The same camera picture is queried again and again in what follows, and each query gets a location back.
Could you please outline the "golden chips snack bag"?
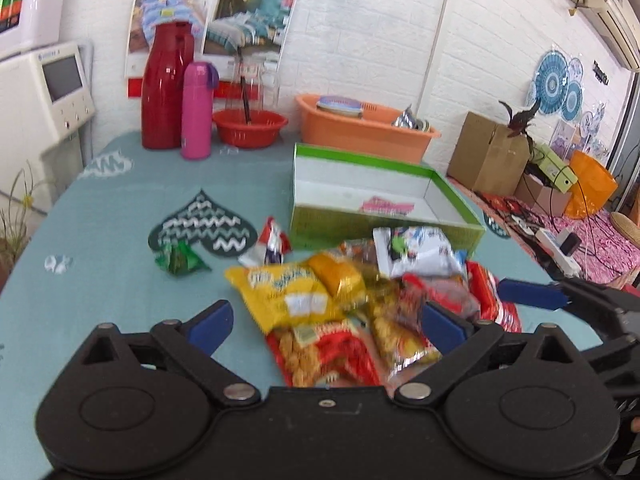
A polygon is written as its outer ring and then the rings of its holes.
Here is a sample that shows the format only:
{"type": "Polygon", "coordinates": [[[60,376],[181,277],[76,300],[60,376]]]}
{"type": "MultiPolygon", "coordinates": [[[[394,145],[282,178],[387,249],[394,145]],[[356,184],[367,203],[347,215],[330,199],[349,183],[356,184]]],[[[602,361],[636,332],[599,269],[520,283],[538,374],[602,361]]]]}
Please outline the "golden chips snack bag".
{"type": "Polygon", "coordinates": [[[370,332],[385,364],[388,379],[410,367],[432,365],[442,357],[424,336],[409,330],[386,314],[382,304],[369,302],[366,312],[370,332]]]}

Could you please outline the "red checkered snack bag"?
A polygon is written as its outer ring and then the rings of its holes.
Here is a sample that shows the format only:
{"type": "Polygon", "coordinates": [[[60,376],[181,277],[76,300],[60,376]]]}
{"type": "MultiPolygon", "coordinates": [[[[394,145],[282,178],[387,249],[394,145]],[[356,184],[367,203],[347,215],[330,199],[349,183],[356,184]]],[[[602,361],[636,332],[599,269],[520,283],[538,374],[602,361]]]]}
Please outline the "red checkered snack bag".
{"type": "Polygon", "coordinates": [[[495,275],[475,261],[466,263],[468,289],[480,304],[480,318],[500,325],[506,332],[521,333],[522,323],[518,308],[498,296],[495,275]]]}

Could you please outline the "small green snack packet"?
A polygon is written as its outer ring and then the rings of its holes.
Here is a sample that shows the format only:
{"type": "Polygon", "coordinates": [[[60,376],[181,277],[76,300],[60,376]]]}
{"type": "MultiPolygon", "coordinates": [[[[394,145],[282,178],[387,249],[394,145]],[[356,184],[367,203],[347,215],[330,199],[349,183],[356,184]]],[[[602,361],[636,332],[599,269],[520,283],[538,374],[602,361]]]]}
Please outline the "small green snack packet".
{"type": "Polygon", "coordinates": [[[156,265],[172,276],[210,271],[210,266],[186,242],[165,244],[155,255],[156,265]]]}

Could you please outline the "white cartoon snack bag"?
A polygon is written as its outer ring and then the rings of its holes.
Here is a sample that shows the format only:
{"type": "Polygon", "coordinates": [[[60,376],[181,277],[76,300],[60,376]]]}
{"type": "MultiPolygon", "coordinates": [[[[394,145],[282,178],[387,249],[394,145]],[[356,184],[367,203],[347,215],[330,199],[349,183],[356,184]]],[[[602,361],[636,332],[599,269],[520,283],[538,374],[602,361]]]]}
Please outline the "white cartoon snack bag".
{"type": "Polygon", "coordinates": [[[463,275],[463,261],[439,228],[376,228],[373,241],[378,270],[386,278],[407,273],[435,278],[463,275]]]}

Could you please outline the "red white blue snack packet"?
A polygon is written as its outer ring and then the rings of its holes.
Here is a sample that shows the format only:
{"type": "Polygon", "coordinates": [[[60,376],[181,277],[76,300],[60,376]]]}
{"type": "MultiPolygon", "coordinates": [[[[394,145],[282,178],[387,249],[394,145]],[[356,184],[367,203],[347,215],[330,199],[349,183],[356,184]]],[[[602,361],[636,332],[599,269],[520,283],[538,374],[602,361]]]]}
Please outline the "red white blue snack packet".
{"type": "Polygon", "coordinates": [[[288,236],[280,224],[269,217],[262,228],[257,242],[239,258],[241,266],[268,266],[284,263],[284,256],[292,250],[288,236]]]}

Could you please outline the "orange yellow snack pack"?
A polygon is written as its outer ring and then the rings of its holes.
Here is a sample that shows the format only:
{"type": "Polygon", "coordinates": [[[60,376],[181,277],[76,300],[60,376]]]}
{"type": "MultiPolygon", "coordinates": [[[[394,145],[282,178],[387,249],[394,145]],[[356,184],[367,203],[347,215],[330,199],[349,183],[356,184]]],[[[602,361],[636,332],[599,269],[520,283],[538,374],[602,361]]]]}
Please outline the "orange yellow snack pack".
{"type": "Polygon", "coordinates": [[[306,266],[342,309],[359,307],[367,300],[363,276],[348,259],[330,252],[318,252],[306,261],[306,266]]]}

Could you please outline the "red cracker snack bag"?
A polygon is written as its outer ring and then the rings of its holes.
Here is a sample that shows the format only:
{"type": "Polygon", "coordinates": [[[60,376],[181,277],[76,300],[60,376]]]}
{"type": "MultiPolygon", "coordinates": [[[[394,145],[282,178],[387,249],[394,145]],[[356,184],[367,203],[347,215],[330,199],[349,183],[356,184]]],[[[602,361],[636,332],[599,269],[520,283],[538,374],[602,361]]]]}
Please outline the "red cracker snack bag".
{"type": "Polygon", "coordinates": [[[312,388],[340,379],[356,386],[382,385],[366,341],[347,320],[276,328],[266,343],[289,387],[312,388]]]}

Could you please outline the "large yellow snack bag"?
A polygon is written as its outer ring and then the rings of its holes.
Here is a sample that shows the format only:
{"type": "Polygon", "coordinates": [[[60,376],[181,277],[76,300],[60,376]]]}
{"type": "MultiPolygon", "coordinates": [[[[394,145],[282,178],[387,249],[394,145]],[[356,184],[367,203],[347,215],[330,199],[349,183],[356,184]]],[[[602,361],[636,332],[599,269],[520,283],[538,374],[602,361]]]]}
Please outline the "large yellow snack bag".
{"type": "Polygon", "coordinates": [[[226,280],[240,293],[259,329],[338,321],[340,307],[314,272],[297,263],[269,266],[234,266],[224,271],[226,280]]]}

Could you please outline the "white power strip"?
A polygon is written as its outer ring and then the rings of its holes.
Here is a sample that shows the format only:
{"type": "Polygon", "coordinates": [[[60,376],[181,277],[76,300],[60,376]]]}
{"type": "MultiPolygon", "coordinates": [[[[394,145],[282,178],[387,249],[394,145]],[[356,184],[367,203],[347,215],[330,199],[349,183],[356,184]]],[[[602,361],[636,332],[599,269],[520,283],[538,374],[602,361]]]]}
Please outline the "white power strip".
{"type": "Polygon", "coordinates": [[[567,278],[579,278],[582,267],[573,256],[565,255],[556,240],[556,236],[547,229],[538,229],[535,234],[536,241],[542,249],[551,257],[552,261],[567,278]]]}

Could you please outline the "small open cardboard box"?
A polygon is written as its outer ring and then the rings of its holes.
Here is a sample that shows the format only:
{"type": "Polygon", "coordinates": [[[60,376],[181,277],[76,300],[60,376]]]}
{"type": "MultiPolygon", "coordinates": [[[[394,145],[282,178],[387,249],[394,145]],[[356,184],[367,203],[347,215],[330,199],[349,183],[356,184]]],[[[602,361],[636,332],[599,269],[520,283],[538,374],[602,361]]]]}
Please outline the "small open cardboard box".
{"type": "Polygon", "coordinates": [[[562,217],[572,194],[562,193],[552,186],[544,185],[541,180],[530,174],[523,174],[515,189],[514,197],[532,207],[536,214],[562,217]]]}

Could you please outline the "orange plastic bag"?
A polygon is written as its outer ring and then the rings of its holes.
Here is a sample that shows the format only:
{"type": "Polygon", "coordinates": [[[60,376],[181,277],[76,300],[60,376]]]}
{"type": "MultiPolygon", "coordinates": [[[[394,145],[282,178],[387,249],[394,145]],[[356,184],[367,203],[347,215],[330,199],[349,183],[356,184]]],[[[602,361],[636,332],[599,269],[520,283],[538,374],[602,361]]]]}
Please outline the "orange plastic bag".
{"type": "Polygon", "coordinates": [[[597,159],[576,151],[570,169],[578,181],[570,188],[570,200],[564,214],[572,219],[585,219],[597,214],[618,187],[612,174],[597,159]]]}

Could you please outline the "green small carton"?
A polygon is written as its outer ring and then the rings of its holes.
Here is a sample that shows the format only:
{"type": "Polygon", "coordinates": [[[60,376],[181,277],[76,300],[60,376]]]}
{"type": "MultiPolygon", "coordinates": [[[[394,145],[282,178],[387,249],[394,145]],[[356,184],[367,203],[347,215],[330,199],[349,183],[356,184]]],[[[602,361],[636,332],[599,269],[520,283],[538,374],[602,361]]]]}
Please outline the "green small carton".
{"type": "Polygon", "coordinates": [[[534,143],[530,161],[562,193],[567,193],[578,182],[578,177],[570,165],[552,151],[549,145],[534,143]]]}

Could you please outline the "brown cardboard box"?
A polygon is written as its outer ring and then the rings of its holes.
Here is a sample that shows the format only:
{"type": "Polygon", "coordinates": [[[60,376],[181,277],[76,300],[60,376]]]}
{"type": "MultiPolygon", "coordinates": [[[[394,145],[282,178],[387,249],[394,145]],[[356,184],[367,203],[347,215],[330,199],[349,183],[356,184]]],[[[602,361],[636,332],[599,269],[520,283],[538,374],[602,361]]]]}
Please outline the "brown cardboard box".
{"type": "Polygon", "coordinates": [[[473,192],[513,195],[529,160],[529,144],[525,136],[511,133],[506,125],[469,112],[446,175],[473,192]]]}

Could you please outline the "green cardboard box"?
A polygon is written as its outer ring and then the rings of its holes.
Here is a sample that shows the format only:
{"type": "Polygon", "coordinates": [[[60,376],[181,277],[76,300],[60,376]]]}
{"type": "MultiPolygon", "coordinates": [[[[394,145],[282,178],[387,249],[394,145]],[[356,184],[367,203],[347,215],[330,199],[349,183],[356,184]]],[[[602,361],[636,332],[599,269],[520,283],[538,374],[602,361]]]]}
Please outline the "green cardboard box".
{"type": "Polygon", "coordinates": [[[331,248],[398,226],[434,226],[467,252],[475,252],[485,234],[475,211],[431,167],[295,145],[288,228],[294,248],[331,248]]]}

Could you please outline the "dark red potted plant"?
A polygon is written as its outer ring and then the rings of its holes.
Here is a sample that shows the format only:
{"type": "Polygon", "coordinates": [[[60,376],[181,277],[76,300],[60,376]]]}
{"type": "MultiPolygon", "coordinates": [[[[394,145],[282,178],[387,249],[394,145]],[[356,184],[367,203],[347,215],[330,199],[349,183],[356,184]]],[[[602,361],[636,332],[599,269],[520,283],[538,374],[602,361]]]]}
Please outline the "dark red potted plant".
{"type": "Polygon", "coordinates": [[[498,103],[506,109],[506,112],[509,115],[509,122],[506,125],[510,130],[508,137],[513,139],[517,136],[524,136],[528,144],[529,153],[533,153],[534,140],[527,132],[527,128],[539,110],[540,99],[536,99],[534,105],[528,110],[521,110],[517,113],[514,113],[512,107],[510,107],[508,103],[501,100],[499,100],[498,103]]]}

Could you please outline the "red plastic basket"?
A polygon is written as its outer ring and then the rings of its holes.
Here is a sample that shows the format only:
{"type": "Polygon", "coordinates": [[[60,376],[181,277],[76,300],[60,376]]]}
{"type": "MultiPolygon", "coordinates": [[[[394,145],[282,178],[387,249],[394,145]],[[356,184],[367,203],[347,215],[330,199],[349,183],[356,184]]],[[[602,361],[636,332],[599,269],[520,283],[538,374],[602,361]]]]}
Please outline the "red plastic basket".
{"type": "Polygon", "coordinates": [[[213,122],[223,144],[256,150],[276,142],[280,131],[288,124],[288,118],[271,110],[252,110],[247,122],[242,110],[228,108],[215,112],[213,122]]]}

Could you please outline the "metal bowl in basin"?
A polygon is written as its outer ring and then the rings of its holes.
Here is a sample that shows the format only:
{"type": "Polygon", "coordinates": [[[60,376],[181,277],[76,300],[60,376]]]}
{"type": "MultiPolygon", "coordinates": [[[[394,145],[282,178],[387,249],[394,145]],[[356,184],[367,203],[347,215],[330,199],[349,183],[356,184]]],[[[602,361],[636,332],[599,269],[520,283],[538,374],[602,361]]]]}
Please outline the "metal bowl in basin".
{"type": "Polygon", "coordinates": [[[411,106],[408,106],[396,117],[393,121],[393,126],[396,128],[427,132],[430,128],[430,123],[426,119],[421,119],[416,116],[413,113],[411,106]]]}

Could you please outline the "orange plastic basin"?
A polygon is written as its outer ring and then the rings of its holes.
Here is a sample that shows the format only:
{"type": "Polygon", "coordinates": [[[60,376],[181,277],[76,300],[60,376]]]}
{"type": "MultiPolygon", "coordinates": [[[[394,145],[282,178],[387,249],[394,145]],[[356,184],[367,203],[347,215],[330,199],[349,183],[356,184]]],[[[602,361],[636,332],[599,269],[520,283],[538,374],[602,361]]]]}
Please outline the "orange plastic basin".
{"type": "Polygon", "coordinates": [[[307,144],[418,164],[430,143],[442,135],[433,126],[425,131],[393,126],[400,110],[363,102],[361,117],[320,110],[318,94],[299,94],[300,136],[307,144]]]}

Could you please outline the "blue lidded container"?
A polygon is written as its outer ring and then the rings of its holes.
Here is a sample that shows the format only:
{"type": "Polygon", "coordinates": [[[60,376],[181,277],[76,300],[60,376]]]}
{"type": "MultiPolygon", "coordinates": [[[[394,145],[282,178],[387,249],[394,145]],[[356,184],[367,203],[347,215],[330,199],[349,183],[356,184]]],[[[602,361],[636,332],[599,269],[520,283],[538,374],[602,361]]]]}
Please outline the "blue lidded container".
{"type": "Polygon", "coordinates": [[[316,107],[322,112],[331,113],[350,118],[361,118],[363,114],[362,103],[344,96],[320,96],[316,107]]]}

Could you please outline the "pink thermos bottle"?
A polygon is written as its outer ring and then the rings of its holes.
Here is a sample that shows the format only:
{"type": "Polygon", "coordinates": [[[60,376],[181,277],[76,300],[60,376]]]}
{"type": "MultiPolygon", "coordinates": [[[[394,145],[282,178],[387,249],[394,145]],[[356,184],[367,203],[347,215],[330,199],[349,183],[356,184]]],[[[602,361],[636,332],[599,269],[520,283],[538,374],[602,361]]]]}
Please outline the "pink thermos bottle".
{"type": "Polygon", "coordinates": [[[214,92],[219,76],[209,62],[192,62],[184,73],[181,155],[189,160],[209,158],[212,150],[214,92]]]}

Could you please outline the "white water dispenser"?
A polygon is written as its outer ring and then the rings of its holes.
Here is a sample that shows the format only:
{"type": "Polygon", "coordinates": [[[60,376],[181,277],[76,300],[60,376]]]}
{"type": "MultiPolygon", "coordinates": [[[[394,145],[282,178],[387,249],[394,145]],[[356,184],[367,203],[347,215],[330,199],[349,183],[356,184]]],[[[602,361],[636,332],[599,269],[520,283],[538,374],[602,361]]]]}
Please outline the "white water dispenser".
{"type": "Polygon", "coordinates": [[[47,212],[84,169],[79,130],[96,114],[78,44],[66,42],[1,62],[1,192],[24,174],[47,212]]]}

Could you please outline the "red thermos jug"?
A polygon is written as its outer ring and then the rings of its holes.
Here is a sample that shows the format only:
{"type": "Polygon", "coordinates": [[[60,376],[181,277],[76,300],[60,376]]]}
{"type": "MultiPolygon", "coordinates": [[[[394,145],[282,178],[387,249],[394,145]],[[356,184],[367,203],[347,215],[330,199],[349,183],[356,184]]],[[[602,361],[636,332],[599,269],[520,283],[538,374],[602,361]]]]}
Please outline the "red thermos jug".
{"type": "Polygon", "coordinates": [[[190,22],[155,27],[141,91],[141,140],[147,150],[180,148],[184,73],[193,58],[190,22]]]}

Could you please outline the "white air conditioner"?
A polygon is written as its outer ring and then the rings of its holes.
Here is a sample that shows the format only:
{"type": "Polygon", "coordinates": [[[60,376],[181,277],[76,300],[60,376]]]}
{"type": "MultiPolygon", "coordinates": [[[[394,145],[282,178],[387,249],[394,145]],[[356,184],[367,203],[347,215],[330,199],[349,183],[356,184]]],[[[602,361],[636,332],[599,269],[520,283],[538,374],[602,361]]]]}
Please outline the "white air conditioner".
{"type": "Polygon", "coordinates": [[[620,66],[639,71],[639,0],[579,0],[578,6],[620,66]]]}

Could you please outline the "blue round wall decoration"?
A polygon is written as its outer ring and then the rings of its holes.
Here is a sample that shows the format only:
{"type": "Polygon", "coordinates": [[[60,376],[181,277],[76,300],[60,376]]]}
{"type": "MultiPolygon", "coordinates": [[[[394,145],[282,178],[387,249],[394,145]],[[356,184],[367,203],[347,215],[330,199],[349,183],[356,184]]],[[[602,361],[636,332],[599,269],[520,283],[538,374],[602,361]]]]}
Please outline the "blue round wall decoration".
{"type": "Polygon", "coordinates": [[[585,69],[578,56],[551,49],[539,60],[529,84],[525,106],[538,103],[540,114],[559,114],[564,122],[574,122],[582,114],[585,69]]]}

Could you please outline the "bedding wall poster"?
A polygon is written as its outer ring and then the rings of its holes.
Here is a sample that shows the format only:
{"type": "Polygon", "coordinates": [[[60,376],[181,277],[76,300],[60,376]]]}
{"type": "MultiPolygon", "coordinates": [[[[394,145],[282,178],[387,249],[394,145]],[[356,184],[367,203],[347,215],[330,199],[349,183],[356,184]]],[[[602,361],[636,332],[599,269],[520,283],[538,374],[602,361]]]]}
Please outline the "bedding wall poster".
{"type": "Polygon", "coordinates": [[[197,58],[212,62],[224,78],[231,77],[233,58],[241,53],[270,70],[280,64],[281,51],[297,0],[134,0],[125,56],[125,78],[143,75],[156,29],[186,22],[197,58]]]}

